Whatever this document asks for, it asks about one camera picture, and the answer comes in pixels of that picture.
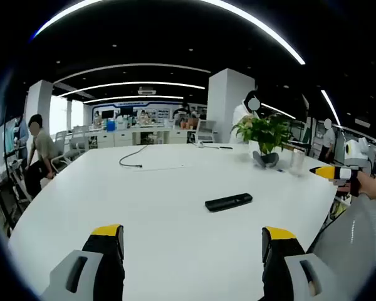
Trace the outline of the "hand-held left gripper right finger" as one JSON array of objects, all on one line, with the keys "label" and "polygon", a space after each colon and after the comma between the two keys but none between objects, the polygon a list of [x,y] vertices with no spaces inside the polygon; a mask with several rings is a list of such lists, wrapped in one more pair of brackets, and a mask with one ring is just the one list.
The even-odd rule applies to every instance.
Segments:
[{"label": "hand-held left gripper right finger", "polygon": [[288,230],[262,229],[262,300],[346,300],[331,269]]}]

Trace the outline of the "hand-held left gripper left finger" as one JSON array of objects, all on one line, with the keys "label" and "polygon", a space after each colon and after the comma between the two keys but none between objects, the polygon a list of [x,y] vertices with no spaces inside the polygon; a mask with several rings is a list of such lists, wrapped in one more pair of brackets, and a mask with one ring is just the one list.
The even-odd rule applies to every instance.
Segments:
[{"label": "hand-held left gripper left finger", "polygon": [[123,226],[111,224],[90,234],[80,250],[70,252],[50,272],[41,300],[121,300]]}]

